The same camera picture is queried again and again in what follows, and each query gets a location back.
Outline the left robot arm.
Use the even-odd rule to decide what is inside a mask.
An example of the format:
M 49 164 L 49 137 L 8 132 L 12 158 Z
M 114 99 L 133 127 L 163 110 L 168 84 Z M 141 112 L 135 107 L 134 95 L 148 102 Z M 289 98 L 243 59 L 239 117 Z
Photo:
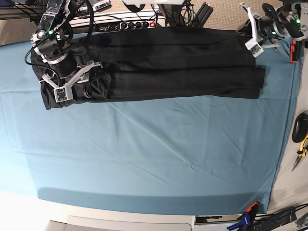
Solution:
M 283 0 L 280 8 L 263 3 L 265 13 L 260 16 L 246 3 L 241 7 L 247 12 L 248 20 L 236 33 L 247 38 L 245 47 L 254 57 L 258 57 L 265 48 L 279 47 L 278 40 L 291 38 L 291 54 L 298 59 L 303 41 L 308 39 L 307 25 L 301 25 L 301 16 L 308 15 L 306 0 Z

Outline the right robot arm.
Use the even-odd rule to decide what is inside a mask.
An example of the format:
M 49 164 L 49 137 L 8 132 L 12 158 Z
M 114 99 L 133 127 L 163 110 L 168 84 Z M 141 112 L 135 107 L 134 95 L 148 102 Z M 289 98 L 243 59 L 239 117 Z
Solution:
M 85 0 L 84 4 L 90 14 L 90 27 L 83 40 L 72 42 L 74 32 L 69 22 L 76 17 L 80 8 L 75 0 L 48 1 L 38 28 L 31 37 L 30 51 L 35 52 L 43 61 L 36 65 L 44 69 L 41 80 L 52 87 L 57 103 L 75 99 L 76 84 L 82 84 L 84 96 L 91 98 L 90 71 L 102 66 L 101 62 L 84 62 L 83 59 L 88 53 L 87 41 L 94 26 L 91 3 Z

